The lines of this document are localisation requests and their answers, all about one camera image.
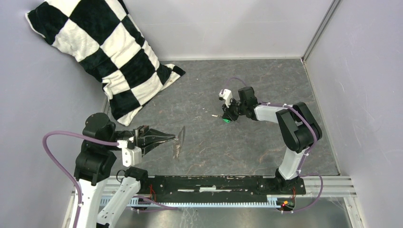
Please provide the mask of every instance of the cable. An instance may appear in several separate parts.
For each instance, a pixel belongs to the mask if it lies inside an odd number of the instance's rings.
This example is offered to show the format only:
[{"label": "cable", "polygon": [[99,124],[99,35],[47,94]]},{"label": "cable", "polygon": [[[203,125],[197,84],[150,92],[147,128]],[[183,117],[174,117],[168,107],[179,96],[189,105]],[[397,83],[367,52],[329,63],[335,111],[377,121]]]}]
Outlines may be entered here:
[{"label": "cable", "polygon": [[221,94],[223,94],[224,89],[228,88],[228,85],[230,84],[230,81],[233,80],[233,79],[242,82],[244,86],[248,86],[248,84],[246,84],[246,82],[244,80],[242,80],[242,79],[240,79],[238,77],[230,77],[230,78],[228,78],[227,82],[225,83],[224,88],[220,91]]},{"label": "cable", "polygon": [[117,176],[119,176],[120,171],[123,171],[123,172],[124,172],[125,170],[119,170],[119,171],[116,173],[116,180],[117,180],[119,183],[122,183],[123,178],[122,178],[121,180],[119,180],[119,179],[117,178]]},{"label": "cable", "polygon": [[157,211],[162,211],[162,210],[177,210],[178,208],[174,208],[174,207],[168,207],[165,205],[162,205],[161,203],[157,203],[155,201],[152,201],[151,199],[144,197],[144,196],[133,196],[133,198],[139,198],[139,199],[143,199],[144,201],[147,201],[149,203],[155,204],[157,206],[162,207],[161,209],[155,209],[155,210],[137,210],[137,212],[139,213],[148,213],[148,212],[157,212]]},{"label": "cable", "polygon": [[81,134],[77,134],[77,133],[73,133],[73,132],[66,132],[66,131],[52,131],[52,132],[45,134],[45,136],[43,136],[42,145],[43,145],[43,148],[45,149],[46,153],[48,154],[50,159],[59,167],[59,169],[62,170],[62,172],[71,180],[71,182],[73,182],[74,187],[77,189],[78,206],[77,206],[76,216],[74,218],[74,223],[73,223],[73,228],[77,228],[78,218],[80,216],[81,205],[83,202],[82,201],[82,191],[81,191],[81,187],[78,184],[78,182],[76,181],[76,179],[74,179],[74,177],[63,167],[63,165],[59,163],[59,161],[55,158],[55,156],[53,156],[52,152],[50,152],[47,140],[48,140],[48,137],[50,137],[51,135],[56,135],[56,134],[73,136],[76,138],[84,139],[84,140],[87,140],[87,141],[90,141],[93,143],[98,143],[98,144],[102,144],[102,145],[106,145],[106,146],[117,146],[119,144],[116,142],[106,142],[106,141],[94,139],[94,138],[91,138],[88,136],[84,136]]}]

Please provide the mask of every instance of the table surface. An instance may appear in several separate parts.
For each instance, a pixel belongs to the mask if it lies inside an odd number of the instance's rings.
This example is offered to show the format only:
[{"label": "table surface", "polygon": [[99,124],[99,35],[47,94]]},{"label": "table surface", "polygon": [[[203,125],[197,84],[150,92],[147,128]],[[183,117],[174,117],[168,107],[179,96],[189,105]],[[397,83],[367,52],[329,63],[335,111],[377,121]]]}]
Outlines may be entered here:
[{"label": "table surface", "polygon": [[[226,80],[244,79],[262,101],[294,104],[305,102],[322,128],[323,138],[306,159],[302,172],[337,175],[335,159],[324,129],[311,85],[299,59],[203,60],[170,62],[186,74],[161,91],[133,119],[130,126],[117,124],[117,130],[140,125],[178,134],[186,127],[179,159],[173,157],[173,142],[164,143],[143,157],[139,168],[150,175],[273,175],[284,157],[286,146],[277,124],[257,122],[241,116],[225,123],[218,93]],[[231,81],[228,89],[238,99],[242,83]],[[111,175],[122,165],[117,160]]]}]

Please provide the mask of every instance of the checkered fabric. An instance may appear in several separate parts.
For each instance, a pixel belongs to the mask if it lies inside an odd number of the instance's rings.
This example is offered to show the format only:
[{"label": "checkered fabric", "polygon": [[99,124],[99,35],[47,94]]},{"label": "checkered fabric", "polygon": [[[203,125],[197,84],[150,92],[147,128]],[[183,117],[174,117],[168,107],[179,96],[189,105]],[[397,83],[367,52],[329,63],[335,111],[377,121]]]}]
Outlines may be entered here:
[{"label": "checkered fabric", "polygon": [[125,126],[185,74],[160,64],[122,0],[47,0],[26,18],[48,44],[102,82],[113,117]]}]

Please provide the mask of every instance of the white wall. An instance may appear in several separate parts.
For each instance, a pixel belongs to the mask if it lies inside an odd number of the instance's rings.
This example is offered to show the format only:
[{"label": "white wall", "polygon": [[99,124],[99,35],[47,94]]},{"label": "white wall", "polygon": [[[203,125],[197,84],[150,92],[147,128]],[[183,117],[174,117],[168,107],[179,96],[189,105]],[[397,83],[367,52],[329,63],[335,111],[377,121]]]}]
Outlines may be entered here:
[{"label": "white wall", "polygon": [[403,4],[344,0],[307,60],[344,174],[370,228],[401,227]]},{"label": "white wall", "polygon": [[332,0],[125,0],[161,59],[301,57]]},{"label": "white wall", "polygon": [[[58,228],[70,180],[42,148],[52,130],[82,132],[102,109],[101,85],[75,60],[34,33],[24,14],[41,0],[14,0],[0,9],[0,227]],[[81,141],[49,138],[54,155],[72,172]]]}]

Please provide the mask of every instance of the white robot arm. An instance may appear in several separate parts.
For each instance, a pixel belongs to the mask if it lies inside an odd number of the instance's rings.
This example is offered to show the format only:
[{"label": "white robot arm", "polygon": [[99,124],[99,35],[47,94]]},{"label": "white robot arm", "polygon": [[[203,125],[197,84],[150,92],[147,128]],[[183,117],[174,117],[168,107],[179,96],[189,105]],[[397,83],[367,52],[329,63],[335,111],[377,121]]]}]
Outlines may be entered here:
[{"label": "white robot arm", "polygon": [[[89,117],[83,134],[103,141],[118,142],[119,145],[107,147],[83,141],[74,172],[81,186],[82,203],[78,204],[78,197],[75,197],[72,218],[76,215],[77,206],[80,206],[78,228],[114,228],[129,200],[139,192],[142,183],[148,178],[147,171],[134,166],[141,162],[142,156],[159,144],[174,139],[175,135],[165,134],[148,126],[118,132],[115,131],[115,123],[104,113]],[[117,192],[102,211],[98,212],[107,178],[116,160],[111,150],[119,148],[122,151],[123,165],[129,169],[126,170]]]},{"label": "white robot arm", "polygon": [[307,121],[319,140],[322,137],[322,131],[307,105],[302,102],[294,105],[260,104],[252,87],[241,88],[238,93],[239,101],[232,97],[232,92],[228,89],[220,92],[219,98],[225,103],[222,105],[223,119],[236,121],[240,115],[245,115],[255,121],[279,124],[287,148],[283,162],[276,171],[276,177],[280,178],[285,185],[297,179],[301,160],[305,151],[314,142],[314,138],[308,127],[302,124],[300,118],[286,106],[293,107]]}]

